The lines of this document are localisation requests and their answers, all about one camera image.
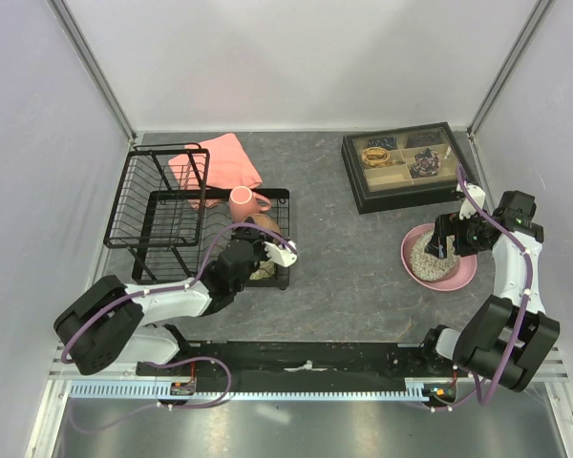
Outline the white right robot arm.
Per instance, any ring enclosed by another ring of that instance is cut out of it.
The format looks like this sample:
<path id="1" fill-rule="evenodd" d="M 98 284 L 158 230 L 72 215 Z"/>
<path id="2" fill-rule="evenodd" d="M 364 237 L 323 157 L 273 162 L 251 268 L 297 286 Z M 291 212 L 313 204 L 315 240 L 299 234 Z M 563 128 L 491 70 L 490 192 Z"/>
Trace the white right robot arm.
<path id="1" fill-rule="evenodd" d="M 503 193 L 492 214 L 469 199 L 469 211 L 440 215 L 425 250 L 440 260 L 483 251 L 492 254 L 493 293 L 460 331 L 445 325 L 431 329 L 418 351 L 420 368 L 440 375 L 452 363 L 489 380 L 523 391 L 560 336 L 560 325 L 547 317 L 539 292 L 539 257 L 544 231 L 535 223 L 537 205 L 521 191 Z"/>

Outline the brown floral bowl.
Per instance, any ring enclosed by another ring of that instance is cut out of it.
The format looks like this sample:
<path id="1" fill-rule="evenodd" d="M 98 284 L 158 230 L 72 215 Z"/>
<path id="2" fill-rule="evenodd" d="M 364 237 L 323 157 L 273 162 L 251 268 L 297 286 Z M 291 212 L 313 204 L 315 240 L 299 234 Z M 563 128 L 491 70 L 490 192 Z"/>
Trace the brown floral bowl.
<path id="1" fill-rule="evenodd" d="M 262 213 L 257 213 L 257 214 L 253 214 L 248 216 L 245 220 L 245 223 L 250 223 L 250 224 L 255 224 L 258 225 L 260 227 L 265 228 L 266 230 L 277 234 L 279 236 L 282 235 L 281 233 L 281 229 L 278 225 L 278 223 L 271 218 L 270 216 L 266 215 L 266 214 L 262 214 Z M 279 240 L 270 236 L 267 233 L 261 232 L 260 236 L 263 238 L 264 241 L 271 241 L 273 243 L 278 243 Z"/>

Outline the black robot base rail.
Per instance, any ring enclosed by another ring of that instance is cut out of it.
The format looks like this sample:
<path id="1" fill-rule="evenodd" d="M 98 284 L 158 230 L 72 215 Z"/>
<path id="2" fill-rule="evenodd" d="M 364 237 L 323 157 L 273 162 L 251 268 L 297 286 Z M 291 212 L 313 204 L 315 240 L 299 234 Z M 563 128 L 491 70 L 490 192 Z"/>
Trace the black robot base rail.
<path id="1" fill-rule="evenodd" d="M 453 364 L 421 343 L 191 342 L 177 362 L 213 357 L 235 393 L 402 391 L 406 379 L 453 379 Z"/>

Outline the pink plate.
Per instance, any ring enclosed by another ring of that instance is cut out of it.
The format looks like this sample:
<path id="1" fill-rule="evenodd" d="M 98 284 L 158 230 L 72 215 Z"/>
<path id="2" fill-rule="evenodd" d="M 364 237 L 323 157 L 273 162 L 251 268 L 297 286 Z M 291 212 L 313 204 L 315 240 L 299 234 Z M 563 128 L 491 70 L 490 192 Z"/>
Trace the pink plate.
<path id="1" fill-rule="evenodd" d="M 455 268 L 438 281 L 424 281 L 418 278 L 412 269 L 411 255 L 417 240 L 427 231 L 433 230 L 432 223 L 418 225 L 411 229 L 401 241 L 400 255 L 402 264 L 410 277 L 418 284 L 437 292 L 454 292 L 469 284 L 478 270 L 476 255 L 460 258 Z"/>

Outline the speckled ceramic plate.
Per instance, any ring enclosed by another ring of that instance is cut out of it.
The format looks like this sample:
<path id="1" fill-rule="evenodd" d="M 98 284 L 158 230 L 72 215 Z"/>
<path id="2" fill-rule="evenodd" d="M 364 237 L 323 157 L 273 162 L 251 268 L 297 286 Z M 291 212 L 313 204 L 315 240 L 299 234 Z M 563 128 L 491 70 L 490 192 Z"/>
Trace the speckled ceramic plate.
<path id="1" fill-rule="evenodd" d="M 421 235 L 412 248 L 410 258 L 414 275 L 428 282 L 442 281 L 451 276 L 459 266 L 459 257 L 453 251 L 448 251 L 445 259 L 439 259 L 425 251 L 432 234 L 432 230 L 427 230 Z"/>

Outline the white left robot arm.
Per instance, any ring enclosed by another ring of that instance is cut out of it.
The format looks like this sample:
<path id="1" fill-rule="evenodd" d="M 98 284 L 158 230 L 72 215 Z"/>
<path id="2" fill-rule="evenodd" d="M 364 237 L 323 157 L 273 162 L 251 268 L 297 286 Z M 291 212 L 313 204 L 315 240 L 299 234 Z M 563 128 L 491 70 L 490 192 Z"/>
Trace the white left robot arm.
<path id="1" fill-rule="evenodd" d="M 83 376 L 111 364 L 158 364 L 170 375 L 190 365 L 190 352 L 172 335 L 160 337 L 147 327 L 175 318 L 214 315 L 234 302 L 269 252 L 282 245 L 281 236 L 247 220 L 223 229 L 231 240 L 215 258 L 216 244 L 206 250 L 198 273 L 184 281 L 156 285 L 127 284 L 115 275 L 96 281 L 53 323 L 63 344 L 60 362 L 74 365 Z"/>

